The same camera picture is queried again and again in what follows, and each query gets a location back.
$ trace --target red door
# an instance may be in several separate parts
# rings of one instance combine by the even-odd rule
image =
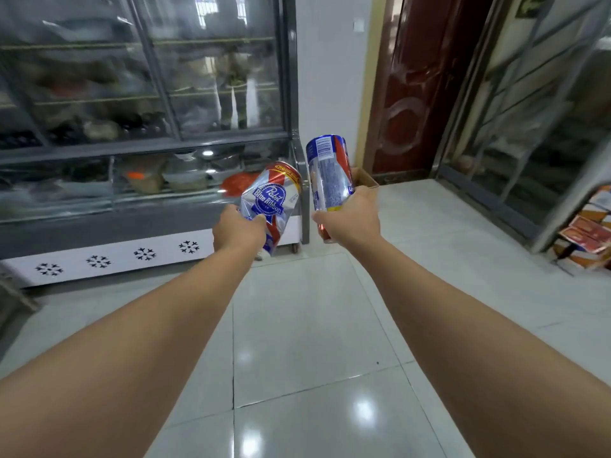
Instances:
[[[373,173],[431,169],[492,0],[405,0]]]

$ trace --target person's right arm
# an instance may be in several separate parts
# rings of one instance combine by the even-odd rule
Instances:
[[[384,240],[365,189],[313,217],[367,269],[477,457],[611,456],[611,388]]]

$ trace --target person's left hand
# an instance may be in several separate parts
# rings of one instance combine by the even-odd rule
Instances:
[[[233,204],[225,207],[221,219],[212,229],[214,250],[234,248],[252,253],[254,257],[265,244],[265,216],[257,215],[246,220]]]

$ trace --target pabst blue ribbon logo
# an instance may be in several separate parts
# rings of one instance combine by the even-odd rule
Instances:
[[[266,185],[258,187],[254,191],[256,198],[255,205],[258,210],[265,214],[266,217],[284,213],[284,201],[286,199],[286,190],[284,186],[276,183],[268,183]]]

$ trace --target pabst blue ribbon can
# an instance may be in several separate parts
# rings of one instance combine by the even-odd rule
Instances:
[[[339,135],[323,135],[310,141],[305,152],[314,209],[338,211],[348,196],[355,192],[346,140]],[[334,242],[323,225],[318,225],[318,233],[325,242]]]
[[[301,194],[301,176],[286,162],[277,161],[265,167],[255,182],[242,193],[240,213],[252,220],[265,215],[267,239],[263,248],[270,254],[274,251],[286,223],[291,217]]]

